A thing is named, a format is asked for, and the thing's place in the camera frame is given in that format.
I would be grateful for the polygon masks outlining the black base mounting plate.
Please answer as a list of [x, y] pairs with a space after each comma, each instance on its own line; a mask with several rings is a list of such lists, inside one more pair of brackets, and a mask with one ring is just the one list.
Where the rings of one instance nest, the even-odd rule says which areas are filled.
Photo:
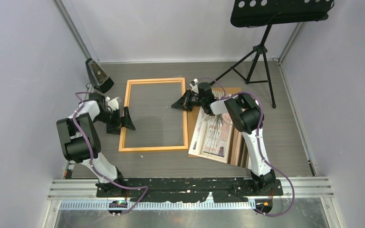
[[129, 178], [122, 182], [127, 189], [112, 183], [96, 183], [99, 198], [121, 197], [132, 202], [204, 202], [209, 196], [217, 203], [244, 202], [246, 197], [282, 196], [280, 180], [270, 191], [257, 193], [250, 178]]

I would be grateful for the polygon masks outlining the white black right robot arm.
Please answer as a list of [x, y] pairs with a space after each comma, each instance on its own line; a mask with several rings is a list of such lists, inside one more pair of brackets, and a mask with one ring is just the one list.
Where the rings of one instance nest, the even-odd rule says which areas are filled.
[[224, 98], [216, 98], [210, 83], [192, 83], [182, 97], [174, 102], [173, 109], [190, 112], [200, 107], [210, 116], [229, 114], [233, 126], [246, 143], [250, 157], [252, 189], [264, 195], [276, 182], [275, 168], [269, 163], [263, 141], [263, 106], [258, 97], [250, 92], [238, 92]]

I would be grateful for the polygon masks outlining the illustrated photo print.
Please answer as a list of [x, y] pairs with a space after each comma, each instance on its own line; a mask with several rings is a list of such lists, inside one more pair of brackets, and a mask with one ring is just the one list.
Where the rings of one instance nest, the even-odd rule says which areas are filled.
[[230, 115], [226, 110], [215, 116], [206, 114], [201, 107], [197, 110], [188, 156], [229, 163], [235, 129]]

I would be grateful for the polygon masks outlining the brown backing board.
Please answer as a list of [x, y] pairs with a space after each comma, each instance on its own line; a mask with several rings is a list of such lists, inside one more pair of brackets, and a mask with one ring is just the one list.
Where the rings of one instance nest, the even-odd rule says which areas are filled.
[[242, 168], [250, 158], [242, 134], [233, 126], [228, 113], [209, 116], [202, 108], [187, 113], [189, 158], [205, 158]]

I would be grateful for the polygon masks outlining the orange wooden picture frame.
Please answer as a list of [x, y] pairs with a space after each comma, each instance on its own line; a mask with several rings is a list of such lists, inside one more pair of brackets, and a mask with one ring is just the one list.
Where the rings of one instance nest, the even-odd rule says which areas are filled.
[[135, 130], [121, 130], [119, 151], [188, 150], [187, 113], [171, 107], [185, 91], [183, 77], [128, 80], [125, 106]]

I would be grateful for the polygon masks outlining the black metronome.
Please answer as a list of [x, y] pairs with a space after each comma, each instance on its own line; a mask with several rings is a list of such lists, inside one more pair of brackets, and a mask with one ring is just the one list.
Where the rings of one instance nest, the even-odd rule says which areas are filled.
[[112, 88], [114, 85], [113, 80], [94, 59], [88, 58], [85, 61], [85, 66], [90, 84], [95, 90], [105, 94]]

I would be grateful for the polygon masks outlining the aluminium rail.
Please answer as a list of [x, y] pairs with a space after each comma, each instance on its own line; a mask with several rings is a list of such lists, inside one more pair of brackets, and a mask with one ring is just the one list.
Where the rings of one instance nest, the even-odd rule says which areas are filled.
[[294, 177], [286, 180], [277, 178], [269, 190], [257, 192], [251, 186], [251, 178], [129, 178], [129, 190], [118, 189], [114, 193], [98, 187], [95, 179], [54, 180], [48, 198], [51, 200], [76, 200], [97, 198], [133, 198], [144, 194], [146, 201], [204, 201], [215, 196], [217, 200], [234, 198], [332, 198], [331, 185], [326, 177]]

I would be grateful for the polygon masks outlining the clear acrylic sheet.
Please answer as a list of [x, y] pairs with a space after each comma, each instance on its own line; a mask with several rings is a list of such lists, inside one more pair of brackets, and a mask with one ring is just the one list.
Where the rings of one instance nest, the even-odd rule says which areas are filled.
[[184, 145], [184, 112], [171, 108], [182, 96], [181, 83], [132, 84], [129, 112], [135, 131], [125, 132], [125, 147]]

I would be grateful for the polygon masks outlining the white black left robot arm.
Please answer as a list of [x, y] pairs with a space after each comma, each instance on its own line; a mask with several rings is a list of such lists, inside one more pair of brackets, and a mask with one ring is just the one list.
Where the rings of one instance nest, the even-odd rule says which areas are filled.
[[77, 110], [56, 122], [62, 153], [67, 161], [87, 167], [98, 178], [97, 187], [116, 197], [123, 196], [130, 187], [120, 170], [102, 154], [101, 142], [95, 122], [106, 124], [106, 132], [119, 134], [122, 128], [135, 130], [129, 108], [123, 107], [120, 97], [110, 98], [98, 92], [88, 93], [87, 99], [79, 99]]

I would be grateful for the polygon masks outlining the black music stand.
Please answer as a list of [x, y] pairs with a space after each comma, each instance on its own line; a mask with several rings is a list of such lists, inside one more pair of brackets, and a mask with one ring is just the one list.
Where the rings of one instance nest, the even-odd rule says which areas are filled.
[[[218, 76], [211, 85], [218, 82], [226, 74], [233, 71], [241, 77], [245, 84], [267, 83], [269, 86], [272, 108], [276, 108], [276, 101], [267, 61], [267, 38], [273, 25], [300, 23], [309, 21], [323, 21], [328, 19], [328, 12], [334, 7], [334, 0], [236, 0], [234, 1], [230, 23], [237, 28], [265, 27], [264, 34], [259, 44], [251, 52], [232, 65]], [[241, 74], [236, 67], [251, 55], [255, 55], [247, 76]], [[260, 57], [263, 57], [267, 79], [251, 81]]]

